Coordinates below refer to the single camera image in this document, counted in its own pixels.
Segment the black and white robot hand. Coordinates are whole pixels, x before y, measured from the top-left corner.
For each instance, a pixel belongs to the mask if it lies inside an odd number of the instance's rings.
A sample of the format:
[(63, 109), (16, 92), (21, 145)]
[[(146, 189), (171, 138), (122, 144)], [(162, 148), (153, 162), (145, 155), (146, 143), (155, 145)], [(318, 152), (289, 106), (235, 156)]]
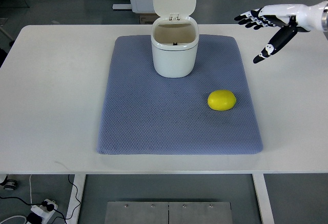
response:
[(268, 5), (244, 12), (234, 18), (246, 28), (259, 30), (264, 27), (280, 29), (269, 40), (264, 49), (254, 57), (259, 63), (280, 51), (299, 32), (310, 32), (316, 28), (317, 20), (305, 5)]

